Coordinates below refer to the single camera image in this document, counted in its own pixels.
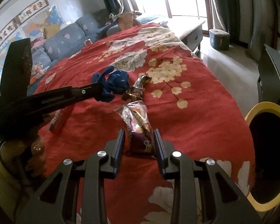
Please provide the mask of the person left hand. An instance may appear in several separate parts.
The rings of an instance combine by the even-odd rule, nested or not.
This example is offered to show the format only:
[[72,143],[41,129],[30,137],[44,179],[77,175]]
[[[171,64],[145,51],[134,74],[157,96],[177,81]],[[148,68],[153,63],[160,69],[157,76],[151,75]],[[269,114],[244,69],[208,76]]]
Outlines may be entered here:
[[0,161],[9,173],[22,172],[38,176],[45,172],[45,142],[6,141],[0,145]]

